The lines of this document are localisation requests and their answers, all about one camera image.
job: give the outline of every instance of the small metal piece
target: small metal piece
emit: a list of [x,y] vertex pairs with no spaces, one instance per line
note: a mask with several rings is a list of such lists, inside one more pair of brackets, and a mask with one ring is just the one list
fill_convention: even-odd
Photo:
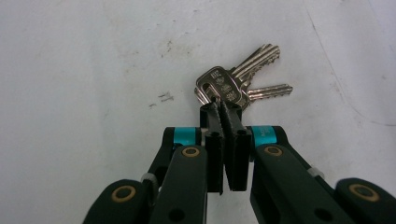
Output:
[[375,190],[362,184],[352,184],[349,186],[349,190],[365,201],[374,203],[379,200],[379,195]]
[[115,203],[125,203],[136,195],[136,189],[133,186],[121,186],[113,191],[111,200]]
[[181,153],[185,157],[196,157],[199,155],[199,149],[196,147],[186,147],[184,148]]
[[271,156],[281,156],[283,154],[282,149],[279,147],[266,147],[264,152],[270,154]]

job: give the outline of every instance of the white table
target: white table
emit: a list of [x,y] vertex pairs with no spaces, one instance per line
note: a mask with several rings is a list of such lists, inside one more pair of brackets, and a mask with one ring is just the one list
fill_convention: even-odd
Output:
[[[148,170],[165,127],[199,125],[198,76],[264,43],[281,57],[252,87],[294,91],[254,103],[243,123],[282,126],[333,187],[356,176],[396,195],[394,11],[391,0],[1,1],[0,222],[80,223],[107,185]],[[248,196],[210,194],[207,223],[257,223]]]

